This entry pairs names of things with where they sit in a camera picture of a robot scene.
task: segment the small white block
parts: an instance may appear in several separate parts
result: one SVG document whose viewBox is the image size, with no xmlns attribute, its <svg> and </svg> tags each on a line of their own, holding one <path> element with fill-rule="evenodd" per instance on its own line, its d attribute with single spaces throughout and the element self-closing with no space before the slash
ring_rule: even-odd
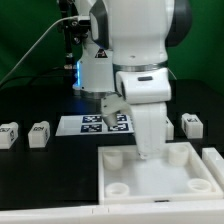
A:
<svg viewBox="0 0 224 224">
<path fill-rule="evenodd" d="M 35 123 L 28 134 L 30 148 L 44 148 L 50 137 L 48 122 Z"/>
<path fill-rule="evenodd" d="M 18 124 L 12 122 L 0 126 L 0 149 L 10 149 L 18 138 Z"/>
<path fill-rule="evenodd" d="M 224 159 L 215 148 L 203 148 L 202 160 L 224 190 Z"/>
<path fill-rule="evenodd" d="M 203 124 L 195 114 L 183 114 L 181 127 L 188 139 L 203 138 Z"/>
<path fill-rule="evenodd" d="M 171 141 L 174 139 L 174 126 L 169 120 L 169 118 L 166 118 L 166 140 Z"/>
</svg>

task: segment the white cable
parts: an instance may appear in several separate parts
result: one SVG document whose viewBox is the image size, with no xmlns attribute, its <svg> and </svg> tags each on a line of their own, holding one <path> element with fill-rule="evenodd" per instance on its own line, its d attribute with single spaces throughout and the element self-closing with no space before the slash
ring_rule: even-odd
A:
<svg viewBox="0 0 224 224">
<path fill-rule="evenodd" d="M 177 77 L 174 75 L 174 73 L 168 68 L 169 72 L 172 74 L 175 80 L 177 80 Z"/>
<path fill-rule="evenodd" d="M 26 52 L 26 54 L 19 60 L 19 62 L 14 66 L 14 68 L 6 74 L 3 79 L 0 81 L 0 86 L 1 84 L 8 79 L 12 73 L 19 67 L 19 65 L 26 59 L 26 57 L 33 51 L 33 49 L 44 39 L 44 37 L 49 33 L 49 31 L 56 26 L 58 23 L 65 21 L 65 20 L 72 20 L 72 19 L 78 19 L 78 16 L 71 16 L 71 17 L 66 17 L 63 19 L 59 19 L 55 23 L 53 23 L 46 31 L 45 33 L 37 40 L 37 42 Z"/>
</svg>

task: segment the white cube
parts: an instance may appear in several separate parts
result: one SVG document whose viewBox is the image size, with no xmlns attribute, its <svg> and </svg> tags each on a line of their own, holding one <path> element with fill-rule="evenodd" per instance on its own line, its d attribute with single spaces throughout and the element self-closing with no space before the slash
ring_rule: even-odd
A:
<svg viewBox="0 0 224 224">
<path fill-rule="evenodd" d="M 174 139 L 174 126 L 169 120 L 169 118 L 166 118 L 166 140 L 172 141 Z"/>
<path fill-rule="evenodd" d="M 10 149 L 18 138 L 18 124 L 12 122 L 0 126 L 0 149 Z"/>
<path fill-rule="evenodd" d="M 203 138 L 203 124 L 195 114 L 183 114 L 181 126 L 188 139 Z"/>
<path fill-rule="evenodd" d="M 28 134 L 30 148 L 44 148 L 50 137 L 48 122 L 35 123 Z"/>
</svg>

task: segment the black marker sticker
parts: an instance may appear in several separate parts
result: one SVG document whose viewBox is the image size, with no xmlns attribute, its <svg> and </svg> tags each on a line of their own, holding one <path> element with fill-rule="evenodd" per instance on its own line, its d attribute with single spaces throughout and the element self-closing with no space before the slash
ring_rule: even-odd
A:
<svg viewBox="0 0 224 224">
<path fill-rule="evenodd" d="M 99 49 L 95 58 L 108 58 L 106 52 L 103 49 Z"/>
<path fill-rule="evenodd" d="M 1 128 L 0 132 L 8 132 L 10 130 L 10 128 Z"/>
<path fill-rule="evenodd" d="M 117 122 L 127 121 L 127 116 L 123 114 L 117 115 Z"/>
<path fill-rule="evenodd" d="M 102 122 L 101 116 L 84 116 L 82 119 L 82 123 L 98 123 Z"/>
<path fill-rule="evenodd" d="M 127 123 L 123 123 L 123 124 L 118 124 L 118 126 L 114 126 L 114 127 L 108 127 L 108 131 L 109 132 L 113 132 L 113 131 L 129 131 L 129 127 Z"/>
<path fill-rule="evenodd" d="M 184 131 L 187 132 L 187 122 L 184 121 Z"/>
<path fill-rule="evenodd" d="M 11 132 L 10 132 L 10 139 L 11 139 L 11 142 L 14 140 L 14 138 L 15 138 L 14 131 L 11 131 Z"/>
<path fill-rule="evenodd" d="M 35 127 L 33 130 L 34 131 L 43 131 L 44 127 Z"/>
<path fill-rule="evenodd" d="M 190 118 L 190 119 L 187 119 L 188 122 L 198 122 L 198 120 L 196 118 Z"/>
<path fill-rule="evenodd" d="M 47 141 L 47 139 L 48 139 L 47 129 L 45 130 L 45 139 L 46 139 L 46 141 Z"/>
<path fill-rule="evenodd" d="M 81 133 L 98 133 L 102 132 L 102 124 L 82 125 Z"/>
</svg>

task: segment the black cable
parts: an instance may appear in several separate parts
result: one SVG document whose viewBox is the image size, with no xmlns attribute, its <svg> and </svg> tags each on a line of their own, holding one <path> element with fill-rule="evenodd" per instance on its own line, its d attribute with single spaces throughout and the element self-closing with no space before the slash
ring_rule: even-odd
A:
<svg viewBox="0 0 224 224">
<path fill-rule="evenodd" d="M 21 65 L 21 63 L 28 57 L 28 55 L 33 51 L 33 49 L 43 40 L 43 38 L 50 32 L 50 30 L 56 26 L 57 24 L 59 24 L 60 22 L 63 22 L 65 20 L 72 20 L 72 19 L 77 19 L 77 16 L 73 16 L 73 17 L 66 17 L 63 19 L 59 19 L 58 21 L 56 21 L 55 23 L 53 23 L 46 31 L 45 33 L 36 41 L 36 43 L 26 52 L 26 54 L 18 61 L 18 63 L 14 66 L 14 68 L 8 72 L 8 74 L 6 74 L 2 80 L 0 80 L 0 85 L 7 80 L 9 77 L 11 77 L 12 73 Z"/>
<path fill-rule="evenodd" d="M 6 85 L 8 82 L 17 80 L 17 79 L 32 79 L 32 78 L 36 78 L 36 79 L 43 79 L 43 78 L 61 78 L 64 77 L 64 75 L 48 75 L 48 76 L 31 76 L 31 75 L 26 75 L 26 76 L 18 76 L 18 77 L 13 77 L 11 79 L 7 79 L 5 82 L 3 82 L 0 85 L 0 90 L 1 88 Z"/>
<path fill-rule="evenodd" d="M 71 9 L 71 15 L 72 16 L 78 16 L 79 15 L 79 13 L 78 13 L 78 9 L 76 8 L 76 5 L 75 5 L 75 3 L 73 3 L 72 4 L 72 7 L 71 7 L 72 9 Z"/>
<path fill-rule="evenodd" d="M 43 75 L 47 75 L 47 74 L 49 74 L 49 73 L 51 73 L 51 72 L 55 72 L 55 71 L 64 71 L 64 70 L 65 70 L 65 69 L 62 68 L 62 67 L 55 67 L 55 68 L 47 69 L 46 71 L 41 72 L 41 73 L 37 74 L 36 76 L 33 76 L 33 78 L 27 83 L 27 86 L 32 85 L 33 82 L 36 81 L 37 76 L 43 76 Z"/>
</svg>

